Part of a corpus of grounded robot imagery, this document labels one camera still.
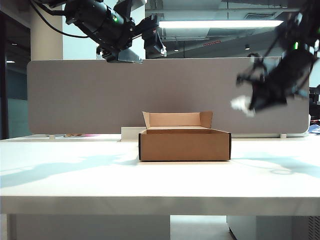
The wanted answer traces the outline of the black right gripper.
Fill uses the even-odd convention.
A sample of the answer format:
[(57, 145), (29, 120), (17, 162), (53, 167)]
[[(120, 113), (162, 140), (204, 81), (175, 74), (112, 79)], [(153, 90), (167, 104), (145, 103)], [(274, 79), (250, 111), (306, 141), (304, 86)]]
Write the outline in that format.
[(265, 77), (262, 83), (252, 85), (249, 110), (261, 111), (287, 105), (287, 97), (306, 97), (302, 87), (306, 83), (317, 57), (307, 50), (292, 50), (285, 54), (278, 65)]

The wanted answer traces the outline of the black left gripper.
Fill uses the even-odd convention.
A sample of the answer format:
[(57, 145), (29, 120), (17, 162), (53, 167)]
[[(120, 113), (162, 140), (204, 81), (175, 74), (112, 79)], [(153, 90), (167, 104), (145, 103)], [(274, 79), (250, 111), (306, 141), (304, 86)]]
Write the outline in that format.
[(144, 38), (144, 49), (146, 54), (158, 54), (167, 56), (167, 48), (163, 44), (157, 28), (159, 27), (158, 16), (150, 15), (135, 26), (135, 36)]

